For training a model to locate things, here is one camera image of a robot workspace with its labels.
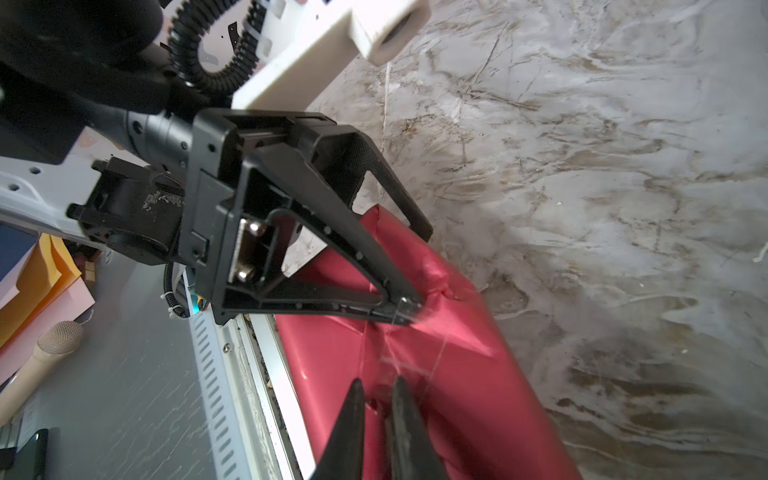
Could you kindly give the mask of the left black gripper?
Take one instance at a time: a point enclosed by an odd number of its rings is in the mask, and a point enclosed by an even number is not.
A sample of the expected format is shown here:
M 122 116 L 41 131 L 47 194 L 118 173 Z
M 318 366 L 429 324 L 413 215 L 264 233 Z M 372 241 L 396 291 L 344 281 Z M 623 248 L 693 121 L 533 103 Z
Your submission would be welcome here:
M 225 324 L 241 314 L 404 325 L 425 298 L 354 203 L 355 131 L 306 112 L 205 109 L 187 120 L 91 104 L 89 123 L 140 165 L 98 161 L 89 237 L 192 268 Z

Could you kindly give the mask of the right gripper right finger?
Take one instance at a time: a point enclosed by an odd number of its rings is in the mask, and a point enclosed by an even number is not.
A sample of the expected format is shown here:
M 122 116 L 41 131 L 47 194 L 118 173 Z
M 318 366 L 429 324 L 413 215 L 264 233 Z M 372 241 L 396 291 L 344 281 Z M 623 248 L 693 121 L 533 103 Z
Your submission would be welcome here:
M 402 376 L 394 381 L 389 420 L 391 477 L 399 480 L 448 480 L 419 407 Z

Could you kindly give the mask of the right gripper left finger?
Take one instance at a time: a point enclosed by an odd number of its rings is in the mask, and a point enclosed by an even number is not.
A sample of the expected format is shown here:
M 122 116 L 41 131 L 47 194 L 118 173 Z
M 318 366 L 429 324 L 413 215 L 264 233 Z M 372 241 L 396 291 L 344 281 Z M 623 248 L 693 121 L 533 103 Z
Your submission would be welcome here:
M 312 480 L 360 480 L 363 472 L 365 396 L 360 379 L 351 382 Z

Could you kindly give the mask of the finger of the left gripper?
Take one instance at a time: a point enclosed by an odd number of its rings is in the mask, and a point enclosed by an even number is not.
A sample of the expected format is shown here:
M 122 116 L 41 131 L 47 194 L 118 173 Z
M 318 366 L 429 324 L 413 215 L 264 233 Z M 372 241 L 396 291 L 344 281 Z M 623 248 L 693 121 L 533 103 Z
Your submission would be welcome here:
M 351 172 L 361 179 L 357 182 L 356 191 L 365 175 L 370 173 L 408 220 L 410 229 L 428 242 L 434 232 L 433 226 L 367 134 L 359 130 L 354 132 L 350 141 L 350 156 Z

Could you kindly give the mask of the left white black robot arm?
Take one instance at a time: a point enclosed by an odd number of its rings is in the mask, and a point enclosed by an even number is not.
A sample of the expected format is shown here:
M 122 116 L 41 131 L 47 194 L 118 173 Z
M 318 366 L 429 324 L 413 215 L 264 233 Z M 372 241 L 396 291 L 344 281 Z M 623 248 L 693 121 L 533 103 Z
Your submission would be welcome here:
M 367 176 L 432 226 L 369 136 L 310 104 L 389 62 L 425 1 L 5 1 L 1 217 L 181 264 L 239 314 L 406 325 L 423 297 L 353 209 Z

